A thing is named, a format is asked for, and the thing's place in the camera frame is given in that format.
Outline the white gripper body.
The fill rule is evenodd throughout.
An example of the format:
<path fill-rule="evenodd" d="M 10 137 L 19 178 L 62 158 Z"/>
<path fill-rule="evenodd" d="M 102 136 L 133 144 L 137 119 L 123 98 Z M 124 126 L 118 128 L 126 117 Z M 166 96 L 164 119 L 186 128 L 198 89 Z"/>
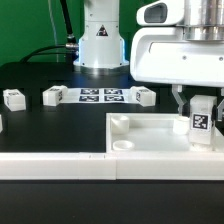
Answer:
<path fill-rule="evenodd" d="M 224 0 L 157 0 L 136 15 L 137 81 L 224 87 Z"/>

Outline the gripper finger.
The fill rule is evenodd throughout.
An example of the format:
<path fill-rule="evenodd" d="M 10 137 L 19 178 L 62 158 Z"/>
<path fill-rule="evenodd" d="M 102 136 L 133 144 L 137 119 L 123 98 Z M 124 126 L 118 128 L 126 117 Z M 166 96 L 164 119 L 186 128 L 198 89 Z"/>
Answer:
<path fill-rule="evenodd" d="M 182 85 L 172 85 L 172 94 L 174 99 L 176 100 L 178 104 L 178 113 L 179 115 L 182 115 L 183 113 L 183 106 L 186 103 L 186 98 L 183 94 L 183 86 Z"/>
<path fill-rule="evenodd" d="M 224 117 L 224 88 L 221 88 L 221 96 L 222 101 L 219 103 L 218 107 L 217 107 L 217 120 L 218 121 L 222 121 L 223 117 Z"/>

